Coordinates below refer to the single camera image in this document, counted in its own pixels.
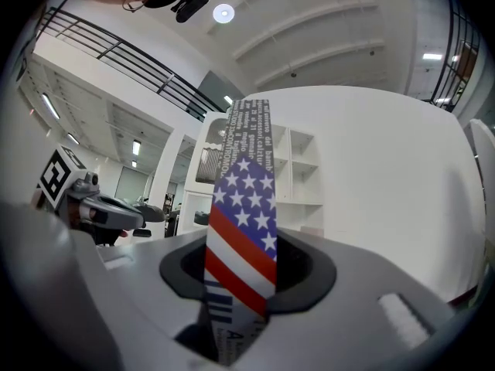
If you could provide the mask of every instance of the red stripe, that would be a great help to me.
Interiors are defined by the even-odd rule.
[[[266,300],[237,277],[208,247],[206,269],[243,304],[260,316],[265,316]]]
[[[277,281],[277,264],[249,237],[244,235],[215,205],[211,206],[210,225],[256,271],[271,283]]]

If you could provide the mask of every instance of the black railing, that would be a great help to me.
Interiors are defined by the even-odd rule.
[[[480,48],[480,32],[458,0],[449,0],[449,6],[450,30],[447,51],[439,82],[429,103],[452,112],[473,73]]]
[[[45,14],[42,25],[49,21],[53,11],[51,9]],[[208,111],[224,112],[166,65],[85,19],[59,11],[44,31],[112,66],[200,121]]]

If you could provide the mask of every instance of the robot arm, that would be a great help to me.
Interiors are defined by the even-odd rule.
[[[89,233],[96,244],[112,245],[122,230],[145,226],[143,213],[101,194],[98,175],[74,152],[59,145],[39,179],[43,195],[66,225]]]

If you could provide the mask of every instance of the white cabinet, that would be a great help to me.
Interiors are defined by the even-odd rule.
[[[208,113],[203,123],[184,186],[178,234],[200,229],[193,222],[194,213],[210,210],[206,203],[211,203],[213,195],[211,163],[221,150],[226,122],[226,114]],[[271,126],[271,132],[277,225],[322,236],[323,191],[315,138],[276,124]]]

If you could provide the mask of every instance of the white stars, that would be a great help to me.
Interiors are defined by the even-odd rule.
[[[250,164],[250,162],[248,162],[244,158],[242,158],[242,162],[238,162],[237,164],[241,167],[241,172],[243,170],[247,170],[249,172],[248,165]]]
[[[230,198],[232,199],[232,206],[242,206],[241,200],[244,198],[244,195],[239,195],[237,190],[235,190],[235,194],[231,195]]]
[[[237,186],[237,179],[239,179],[237,176],[234,176],[234,172],[230,172],[230,176],[225,176],[225,179],[229,182],[229,187],[230,186]]]
[[[265,251],[267,251],[268,249],[277,250],[275,247],[275,241],[277,240],[277,237],[272,238],[270,236],[270,233],[268,233],[268,235],[265,238],[261,238],[261,240],[265,244]]]
[[[263,183],[263,189],[273,189],[271,187],[271,182],[273,182],[273,179],[269,179],[268,176],[265,175],[265,178],[260,180],[260,182]]]
[[[260,204],[260,199],[263,198],[262,196],[257,196],[256,191],[253,192],[253,196],[249,196],[248,199],[251,201],[251,207],[259,206],[261,207]]]
[[[246,185],[246,188],[247,189],[249,187],[251,187],[253,189],[254,188],[254,184],[253,183],[256,181],[256,179],[252,179],[250,175],[247,175],[247,178],[246,179],[242,179],[242,181]]]
[[[267,202],[270,204],[270,210],[273,210],[277,206],[277,199],[274,192],[271,194],[271,198],[267,199]]]
[[[224,196],[225,194],[227,194],[226,192],[222,192],[222,189],[220,187],[218,187],[218,190],[217,192],[214,192],[213,193],[213,196],[215,197],[215,202],[214,203],[217,203],[217,202],[222,202],[224,203]]]
[[[241,226],[243,224],[245,226],[249,226],[248,218],[250,215],[251,214],[244,213],[244,210],[241,208],[241,213],[235,215],[237,217],[237,219],[239,220],[239,222],[237,223],[237,226]]]
[[[259,217],[254,217],[254,219],[258,222],[258,229],[259,230],[261,228],[268,229],[267,222],[270,220],[270,217],[265,217],[265,216],[263,216],[263,212],[260,212],[260,216]]]

